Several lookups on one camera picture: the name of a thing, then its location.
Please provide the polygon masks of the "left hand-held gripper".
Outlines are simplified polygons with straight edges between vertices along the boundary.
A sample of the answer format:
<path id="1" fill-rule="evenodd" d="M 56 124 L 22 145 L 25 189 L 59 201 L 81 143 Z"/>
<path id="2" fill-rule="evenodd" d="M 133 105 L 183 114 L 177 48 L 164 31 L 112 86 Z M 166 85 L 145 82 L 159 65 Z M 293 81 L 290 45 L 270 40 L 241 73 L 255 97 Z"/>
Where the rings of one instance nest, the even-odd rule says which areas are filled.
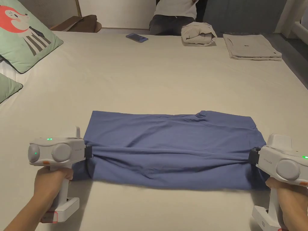
<path id="1" fill-rule="evenodd" d="M 86 145 L 76 127 L 73 137 L 43 137 L 29 143 L 28 160 L 33 166 L 48 166 L 51 171 L 72 168 L 72 165 L 92 158 L 92 147 Z M 78 197 L 68 197 L 69 181 L 63 180 L 61 189 L 51 208 L 41 219 L 42 223 L 65 222 L 80 206 Z"/>

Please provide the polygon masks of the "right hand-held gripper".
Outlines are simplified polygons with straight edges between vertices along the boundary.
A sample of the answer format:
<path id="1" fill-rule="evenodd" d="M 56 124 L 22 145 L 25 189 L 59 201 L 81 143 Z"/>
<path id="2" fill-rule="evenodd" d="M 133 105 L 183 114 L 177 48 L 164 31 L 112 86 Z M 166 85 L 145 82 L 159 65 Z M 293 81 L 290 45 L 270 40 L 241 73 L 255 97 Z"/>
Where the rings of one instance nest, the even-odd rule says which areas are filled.
<path id="1" fill-rule="evenodd" d="M 292 149 L 292 139 L 281 134 L 271 134 L 267 144 L 253 148 L 248 157 L 270 177 L 291 185 L 308 186 L 308 157 Z M 286 231 L 277 191 L 271 189 L 269 207 L 254 206 L 252 217 L 263 231 Z"/>

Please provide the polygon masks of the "person's left hand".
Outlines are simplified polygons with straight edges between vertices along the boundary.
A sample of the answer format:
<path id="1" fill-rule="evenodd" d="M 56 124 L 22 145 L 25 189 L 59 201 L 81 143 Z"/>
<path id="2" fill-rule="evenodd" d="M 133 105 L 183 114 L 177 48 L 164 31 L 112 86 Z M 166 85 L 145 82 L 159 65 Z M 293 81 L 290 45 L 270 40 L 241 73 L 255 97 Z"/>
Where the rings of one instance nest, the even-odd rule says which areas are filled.
<path id="1" fill-rule="evenodd" d="M 72 180 L 71 168 L 59 168 L 51 171 L 50 167 L 43 167 L 37 171 L 34 182 L 33 199 L 38 202 L 44 212 L 47 212 L 59 193 L 64 180 Z"/>

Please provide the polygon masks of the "person's right hand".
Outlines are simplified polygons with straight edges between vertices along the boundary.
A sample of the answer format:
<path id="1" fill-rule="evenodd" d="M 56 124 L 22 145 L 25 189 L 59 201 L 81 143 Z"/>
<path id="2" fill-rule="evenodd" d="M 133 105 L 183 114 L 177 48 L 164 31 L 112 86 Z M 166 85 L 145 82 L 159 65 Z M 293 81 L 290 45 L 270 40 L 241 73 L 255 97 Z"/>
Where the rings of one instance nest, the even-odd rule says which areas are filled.
<path id="1" fill-rule="evenodd" d="M 272 177 L 266 181 L 270 189 L 276 189 L 283 221 L 289 231 L 305 231 L 308 228 L 307 188 L 280 182 Z"/>

